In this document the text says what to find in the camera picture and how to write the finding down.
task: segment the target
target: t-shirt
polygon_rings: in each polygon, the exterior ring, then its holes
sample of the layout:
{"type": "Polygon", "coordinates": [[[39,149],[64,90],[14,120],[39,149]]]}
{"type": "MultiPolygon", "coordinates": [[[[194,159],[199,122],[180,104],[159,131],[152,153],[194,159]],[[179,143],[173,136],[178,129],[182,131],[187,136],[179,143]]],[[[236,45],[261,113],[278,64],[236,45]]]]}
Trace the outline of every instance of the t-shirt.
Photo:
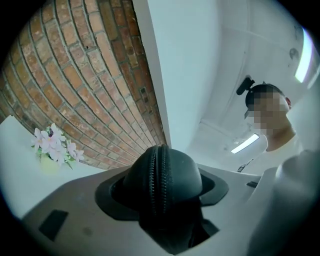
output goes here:
{"type": "Polygon", "coordinates": [[[273,151],[264,151],[237,170],[239,173],[262,175],[265,170],[278,168],[285,160],[300,154],[303,147],[297,135],[286,144],[273,151]]]}

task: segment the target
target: vase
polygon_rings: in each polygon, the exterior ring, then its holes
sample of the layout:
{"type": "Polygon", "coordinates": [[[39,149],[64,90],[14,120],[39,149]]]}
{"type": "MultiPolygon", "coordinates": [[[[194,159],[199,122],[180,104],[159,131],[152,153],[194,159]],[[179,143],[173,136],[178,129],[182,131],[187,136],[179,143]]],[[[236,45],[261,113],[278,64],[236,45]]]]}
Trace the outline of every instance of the vase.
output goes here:
{"type": "Polygon", "coordinates": [[[41,170],[46,174],[55,174],[60,168],[58,162],[53,161],[47,154],[40,156],[40,165],[41,170]]]}

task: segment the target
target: ceiling light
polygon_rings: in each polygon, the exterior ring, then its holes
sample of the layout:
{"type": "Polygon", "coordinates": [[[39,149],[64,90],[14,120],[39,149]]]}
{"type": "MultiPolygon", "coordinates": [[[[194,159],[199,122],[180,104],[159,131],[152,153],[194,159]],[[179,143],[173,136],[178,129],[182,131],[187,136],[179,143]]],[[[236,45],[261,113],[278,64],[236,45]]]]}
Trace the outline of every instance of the ceiling light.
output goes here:
{"type": "Polygon", "coordinates": [[[259,139],[259,135],[255,133],[250,138],[248,138],[244,143],[237,146],[235,149],[231,150],[231,152],[236,154],[239,151],[243,150],[244,148],[248,147],[250,144],[254,143],[257,139],[259,139]]]}
{"type": "Polygon", "coordinates": [[[311,56],[312,56],[312,40],[308,33],[303,30],[303,47],[302,47],[302,54],[301,54],[301,59],[299,62],[299,66],[296,70],[295,77],[299,80],[300,83],[302,83],[306,77],[310,61],[311,61],[311,56]]]}

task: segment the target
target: person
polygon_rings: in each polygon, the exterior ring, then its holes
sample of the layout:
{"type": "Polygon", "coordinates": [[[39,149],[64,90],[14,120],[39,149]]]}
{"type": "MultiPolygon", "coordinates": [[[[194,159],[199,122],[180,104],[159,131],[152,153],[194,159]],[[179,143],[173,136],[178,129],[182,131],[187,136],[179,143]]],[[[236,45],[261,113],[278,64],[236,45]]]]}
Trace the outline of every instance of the person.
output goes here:
{"type": "Polygon", "coordinates": [[[277,168],[286,159],[303,151],[302,145],[286,114],[291,101],[276,86],[269,83],[251,87],[245,97],[247,115],[267,141],[266,149],[256,158],[238,168],[239,173],[262,175],[277,168]]]}

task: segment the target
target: neck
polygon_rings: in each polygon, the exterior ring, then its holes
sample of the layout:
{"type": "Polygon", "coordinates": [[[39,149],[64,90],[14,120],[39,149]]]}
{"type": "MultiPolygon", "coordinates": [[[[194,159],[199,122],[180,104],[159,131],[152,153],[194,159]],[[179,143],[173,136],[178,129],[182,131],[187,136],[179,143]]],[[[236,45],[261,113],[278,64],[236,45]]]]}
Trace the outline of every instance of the neck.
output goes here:
{"type": "Polygon", "coordinates": [[[266,140],[268,142],[268,146],[266,151],[274,151],[285,145],[289,142],[294,136],[296,132],[293,130],[292,126],[290,125],[288,128],[278,132],[273,136],[267,136],[266,140]]]}

